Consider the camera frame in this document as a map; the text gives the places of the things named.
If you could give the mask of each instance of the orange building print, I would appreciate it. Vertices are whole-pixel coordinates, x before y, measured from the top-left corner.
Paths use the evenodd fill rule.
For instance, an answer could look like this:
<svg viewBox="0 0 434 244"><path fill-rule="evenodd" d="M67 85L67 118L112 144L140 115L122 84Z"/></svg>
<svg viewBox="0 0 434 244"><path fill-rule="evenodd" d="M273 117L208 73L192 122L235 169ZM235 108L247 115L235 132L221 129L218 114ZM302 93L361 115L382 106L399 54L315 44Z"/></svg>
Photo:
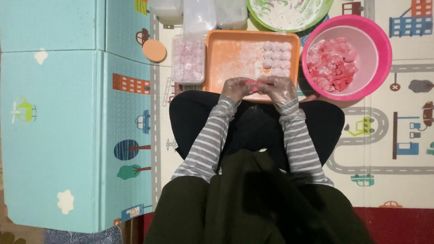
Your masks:
<svg viewBox="0 0 434 244"><path fill-rule="evenodd" d="M150 95L151 82L113 74L113 90Z"/></svg>
<svg viewBox="0 0 434 244"><path fill-rule="evenodd" d="M433 15L433 0L411 0L412 17L429 17Z"/></svg>

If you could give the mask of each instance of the green bowl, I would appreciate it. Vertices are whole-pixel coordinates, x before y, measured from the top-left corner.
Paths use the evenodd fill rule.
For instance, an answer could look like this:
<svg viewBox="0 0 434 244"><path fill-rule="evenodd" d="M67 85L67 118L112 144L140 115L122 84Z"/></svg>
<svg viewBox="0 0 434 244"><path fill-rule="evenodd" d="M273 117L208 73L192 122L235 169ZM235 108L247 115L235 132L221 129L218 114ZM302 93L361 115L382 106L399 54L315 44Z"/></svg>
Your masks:
<svg viewBox="0 0 434 244"><path fill-rule="evenodd" d="M329 12L330 8L332 7L333 4L333 0L305 0L305 1L322 1L321 7L319 8L318 14L316 15L316 18L306 24L305 26L298 28L296 30L283 30L283 29L277 29L274 28L272 26L269 26L267 24L265 24L261 18L257 15L257 13L252 9L252 6L250 5L250 2L256 2L259 6L264 6L266 5L269 0L246 0L247 2L247 8L250 11L250 16L252 16L259 24L261 24L262 26L264 26L267 29L270 29L272 31L276 31L276 32L288 32L288 33L295 33L295 32L299 32L299 31L303 31L306 30L312 26L314 26L315 24L317 24L321 19L324 18L324 16L326 16L326 14Z"/></svg>

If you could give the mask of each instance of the white dough ball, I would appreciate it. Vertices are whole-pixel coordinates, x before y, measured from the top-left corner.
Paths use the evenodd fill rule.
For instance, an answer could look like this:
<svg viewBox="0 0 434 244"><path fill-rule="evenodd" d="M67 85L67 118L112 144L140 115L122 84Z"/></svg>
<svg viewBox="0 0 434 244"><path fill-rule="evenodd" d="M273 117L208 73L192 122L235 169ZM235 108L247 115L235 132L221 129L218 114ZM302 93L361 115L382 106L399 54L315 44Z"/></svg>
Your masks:
<svg viewBox="0 0 434 244"><path fill-rule="evenodd" d="M263 62L264 68L269 69L273 65L273 61L271 59L266 59Z"/></svg>
<svg viewBox="0 0 434 244"><path fill-rule="evenodd" d="M281 68L272 69L270 73L272 76L281 76L282 75L282 69Z"/></svg>
<svg viewBox="0 0 434 244"><path fill-rule="evenodd" d="M280 44L280 42L273 42L273 46L271 47L271 50L273 52L278 52L282 50L282 44Z"/></svg>
<svg viewBox="0 0 434 244"><path fill-rule="evenodd" d="M272 56L273 56L273 52L271 51L264 52L264 59L271 59Z"/></svg>
<svg viewBox="0 0 434 244"><path fill-rule="evenodd" d="M270 41L264 42L263 48L264 48L265 51L271 51L272 47L273 47L273 43L272 42L270 42Z"/></svg>
<svg viewBox="0 0 434 244"><path fill-rule="evenodd" d="M280 60L274 60L272 65L271 65L271 68L273 68L273 69L280 68Z"/></svg>
<svg viewBox="0 0 434 244"><path fill-rule="evenodd" d="M283 52L280 59L281 60L291 60L291 53L289 51Z"/></svg>
<svg viewBox="0 0 434 244"><path fill-rule="evenodd" d="M289 69L283 69L281 73L282 77L289 77Z"/></svg>
<svg viewBox="0 0 434 244"><path fill-rule="evenodd" d="M282 57L282 52L277 51L277 52L273 52L273 55L271 56L272 60L280 60L280 57Z"/></svg>
<svg viewBox="0 0 434 244"><path fill-rule="evenodd" d="M282 52L291 51L292 48L290 43L282 43Z"/></svg>
<svg viewBox="0 0 434 244"><path fill-rule="evenodd" d="M289 62L288 60L281 61L280 67L282 69L289 69L291 67L291 62Z"/></svg>

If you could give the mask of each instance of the floor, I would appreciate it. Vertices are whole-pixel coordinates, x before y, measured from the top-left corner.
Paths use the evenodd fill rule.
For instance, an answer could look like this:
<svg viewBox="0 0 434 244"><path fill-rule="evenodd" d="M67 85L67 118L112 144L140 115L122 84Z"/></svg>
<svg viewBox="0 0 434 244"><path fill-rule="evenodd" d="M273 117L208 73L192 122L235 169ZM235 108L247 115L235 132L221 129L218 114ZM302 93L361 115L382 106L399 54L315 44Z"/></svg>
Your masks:
<svg viewBox="0 0 434 244"><path fill-rule="evenodd" d="M389 35L390 21L411 20L407 11L413 2L417 8L419 0L335 0L329 17L342 15L343 8L355 6L353 14L358 14L358 4L363 8L361 15L374 20ZM432 117L434 91L434 35L432 34L432 14L423 18L426 29L422 36L405 36L407 29L416 32L417 23L393 26L390 38L393 49L391 73L384 84L372 95L356 103L340 103L346 114L348 131L342 131L342 137L330 157L324 170L352 204L356 207L388 206L393 208L433 208L434 207L434 128L424 124L423 116ZM182 33L179 22L164 27L164 20L159 24L159 40L168 50L167 59L160 64L160 138L161 138L161 177L163 187L181 164L182 159L175 152L176 141L171 131L169 120L170 96L175 92L170 79L171 40ZM250 21L248 30L258 30ZM356 125L362 124L364 116L374 121L375 130L370 135L357 134Z"/></svg>

